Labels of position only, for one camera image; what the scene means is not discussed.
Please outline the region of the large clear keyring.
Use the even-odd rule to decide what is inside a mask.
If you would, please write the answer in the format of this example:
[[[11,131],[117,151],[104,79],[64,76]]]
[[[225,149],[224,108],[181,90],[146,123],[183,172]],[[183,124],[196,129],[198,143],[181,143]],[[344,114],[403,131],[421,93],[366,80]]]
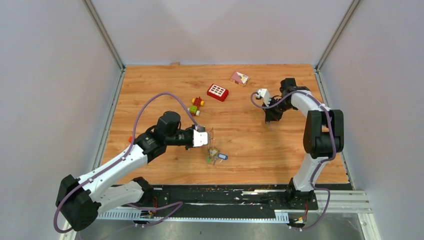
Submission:
[[[208,132],[208,153],[212,155],[214,149],[214,128],[212,127]]]

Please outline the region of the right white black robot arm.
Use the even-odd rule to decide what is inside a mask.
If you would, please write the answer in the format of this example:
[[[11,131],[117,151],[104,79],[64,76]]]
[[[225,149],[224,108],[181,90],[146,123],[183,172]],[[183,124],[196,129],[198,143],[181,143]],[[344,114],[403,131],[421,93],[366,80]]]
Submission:
[[[302,209],[312,205],[316,181],[324,166],[344,148],[344,114],[325,106],[308,87],[298,86],[294,78],[283,79],[279,91],[279,96],[271,96],[268,89],[260,88],[255,97],[263,101],[266,123],[278,122],[288,110],[300,111],[306,118],[302,140],[305,157],[281,200],[289,208]]]

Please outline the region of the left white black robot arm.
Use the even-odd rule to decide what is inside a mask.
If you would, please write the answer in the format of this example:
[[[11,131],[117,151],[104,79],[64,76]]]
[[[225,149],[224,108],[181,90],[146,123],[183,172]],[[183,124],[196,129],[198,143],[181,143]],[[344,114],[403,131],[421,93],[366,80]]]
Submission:
[[[99,168],[79,177],[71,174],[60,183],[56,216],[62,214],[71,229],[78,232],[87,228],[101,214],[127,204],[142,207],[154,204],[153,187],[143,177],[115,186],[130,172],[143,167],[166,152],[168,146],[199,148],[209,143],[203,126],[181,128],[181,116],[166,111],[145,132],[130,141],[129,146]]]

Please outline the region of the bunch of coloured keys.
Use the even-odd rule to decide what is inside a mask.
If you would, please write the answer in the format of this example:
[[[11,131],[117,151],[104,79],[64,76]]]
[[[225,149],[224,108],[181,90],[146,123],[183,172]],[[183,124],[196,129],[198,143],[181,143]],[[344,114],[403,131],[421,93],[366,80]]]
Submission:
[[[229,157],[226,154],[221,153],[221,151],[218,148],[216,147],[208,148],[208,154],[206,157],[206,161],[208,164],[216,165],[217,163],[226,161],[228,159]]]

